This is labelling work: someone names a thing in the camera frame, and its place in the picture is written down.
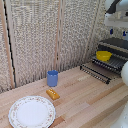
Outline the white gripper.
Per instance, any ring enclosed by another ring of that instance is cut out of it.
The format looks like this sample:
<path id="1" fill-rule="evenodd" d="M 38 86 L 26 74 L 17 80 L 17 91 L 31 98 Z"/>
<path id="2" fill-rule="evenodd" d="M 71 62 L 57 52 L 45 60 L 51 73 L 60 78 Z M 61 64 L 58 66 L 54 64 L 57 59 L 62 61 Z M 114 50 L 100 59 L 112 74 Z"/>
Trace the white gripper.
<path id="1" fill-rule="evenodd" d="M 124 27 L 128 28 L 128 12 L 119 11 L 113 14 L 105 14 L 104 24 L 110 27 Z"/>

